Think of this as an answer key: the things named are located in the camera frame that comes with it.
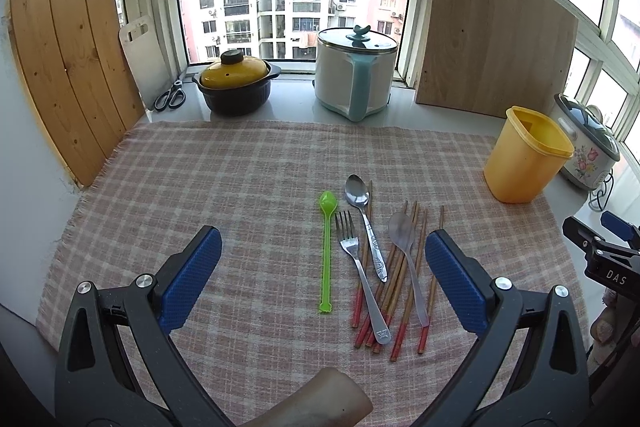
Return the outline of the left hand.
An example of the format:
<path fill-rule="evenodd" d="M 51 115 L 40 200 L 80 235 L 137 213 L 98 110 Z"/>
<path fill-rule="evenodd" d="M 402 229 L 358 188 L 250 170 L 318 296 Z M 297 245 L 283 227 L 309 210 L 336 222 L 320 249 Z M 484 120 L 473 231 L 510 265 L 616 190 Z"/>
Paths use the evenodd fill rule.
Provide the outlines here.
<path fill-rule="evenodd" d="M 372 411 L 370 398 L 357 383 L 326 367 L 245 426 L 356 426 Z"/>

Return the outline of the right hand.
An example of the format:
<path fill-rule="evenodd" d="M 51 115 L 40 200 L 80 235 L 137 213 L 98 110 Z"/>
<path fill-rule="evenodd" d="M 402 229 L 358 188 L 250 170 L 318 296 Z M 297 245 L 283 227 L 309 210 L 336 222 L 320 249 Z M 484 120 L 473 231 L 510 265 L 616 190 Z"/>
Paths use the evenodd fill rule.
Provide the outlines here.
<path fill-rule="evenodd" d="M 589 373 L 593 373 L 609 355 L 612 355 L 614 349 L 622 342 L 628 326 L 636 328 L 630 336 L 629 348 L 631 351 L 639 350 L 639 319 L 634 319 L 636 304 L 609 288 L 604 291 L 602 300 L 604 309 L 590 326 L 592 348 L 587 362 Z"/>

